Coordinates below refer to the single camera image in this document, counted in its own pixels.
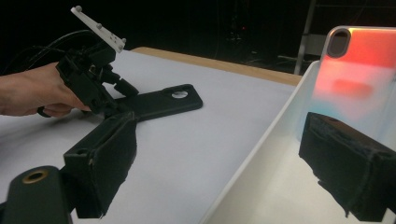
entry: black mount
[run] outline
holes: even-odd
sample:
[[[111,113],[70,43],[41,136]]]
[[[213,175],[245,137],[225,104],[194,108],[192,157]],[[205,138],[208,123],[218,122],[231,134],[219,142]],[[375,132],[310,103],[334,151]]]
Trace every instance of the black mount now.
[[[201,108],[190,84],[145,94],[112,72],[116,52],[105,42],[82,50],[70,49],[57,69],[75,95],[104,121],[64,154],[65,167],[41,166],[17,176],[7,201],[0,204],[1,224],[72,223],[104,216],[124,182],[136,155],[138,121]],[[114,99],[103,83],[124,97]]]

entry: white surface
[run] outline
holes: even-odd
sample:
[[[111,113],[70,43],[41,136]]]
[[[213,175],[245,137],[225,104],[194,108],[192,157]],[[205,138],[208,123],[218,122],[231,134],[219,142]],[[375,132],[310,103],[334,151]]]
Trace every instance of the white surface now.
[[[318,184],[312,169],[298,155],[300,121],[306,117],[318,67],[318,62],[311,64],[201,223],[373,223],[359,222],[352,214],[345,218],[342,207]],[[394,220],[395,214],[387,210],[382,223],[391,224]]]
[[[101,220],[74,223],[199,223],[295,87],[123,51],[114,71],[141,93],[192,84],[204,107],[137,124],[137,156]],[[8,183],[63,154],[101,119],[0,117],[0,201]]]

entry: finger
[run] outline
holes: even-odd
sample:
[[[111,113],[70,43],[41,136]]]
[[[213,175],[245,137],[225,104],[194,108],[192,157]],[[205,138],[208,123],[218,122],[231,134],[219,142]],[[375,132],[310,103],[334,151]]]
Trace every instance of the finger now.
[[[48,110],[53,110],[53,111],[58,111],[58,112],[63,112],[63,111],[66,112],[66,111],[70,111],[74,107],[70,106],[70,105],[64,105],[64,104],[53,104],[53,105],[46,105],[45,108]]]
[[[66,86],[64,86],[64,100],[61,102],[66,105],[73,106],[77,109],[84,110],[84,111],[91,111],[90,108],[84,105],[78,97]]]
[[[43,110],[43,112],[45,114],[47,114],[48,116],[51,116],[51,117],[55,117],[55,118],[61,118],[63,116],[66,116],[66,115],[70,114],[70,111],[71,110],[68,110],[68,111],[55,111],[55,110],[50,110],[50,109],[47,109],[47,108],[44,108],[44,110]]]

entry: smartphone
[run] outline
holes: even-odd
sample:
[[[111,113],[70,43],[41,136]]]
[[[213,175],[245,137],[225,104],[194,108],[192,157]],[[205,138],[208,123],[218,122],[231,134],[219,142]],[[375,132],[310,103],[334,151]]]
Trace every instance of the smartphone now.
[[[308,111],[343,121],[396,150],[396,28],[333,28]]]

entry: black cable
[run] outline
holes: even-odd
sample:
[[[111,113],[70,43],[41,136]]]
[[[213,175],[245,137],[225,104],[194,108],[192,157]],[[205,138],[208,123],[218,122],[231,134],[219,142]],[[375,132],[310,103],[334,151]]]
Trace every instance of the black cable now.
[[[98,39],[98,36],[91,30],[79,30],[79,31],[75,31],[66,35],[63,35],[61,37],[59,37],[58,39],[52,41],[51,43],[49,43],[47,46],[45,47],[41,47],[41,46],[32,46],[30,48],[27,49],[23,49],[22,51],[20,51],[12,60],[11,63],[9,63],[6,68],[4,69],[4,71],[2,72],[2,75],[6,75],[9,73],[15,73],[15,72],[21,72],[21,71],[26,71],[31,69],[40,59],[42,59],[44,56],[46,56],[49,52],[52,51],[57,51],[57,52],[61,52],[61,53],[65,53],[64,50],[62,49],[58,49],[57,47],[70,41],[75,39],[76,37],[80,37],[80,36],[84,36],[84,35],[90,35],[92,37],[94,37],[95,39]],[[21,64],[15,65],[14,63],[18,61],[18,59],[25,54],[26,52],[28,52],[29,50],[32,49],[41,49],[37,54],[33,55],[31,58],[28,59],[27,62],[23,62]]]

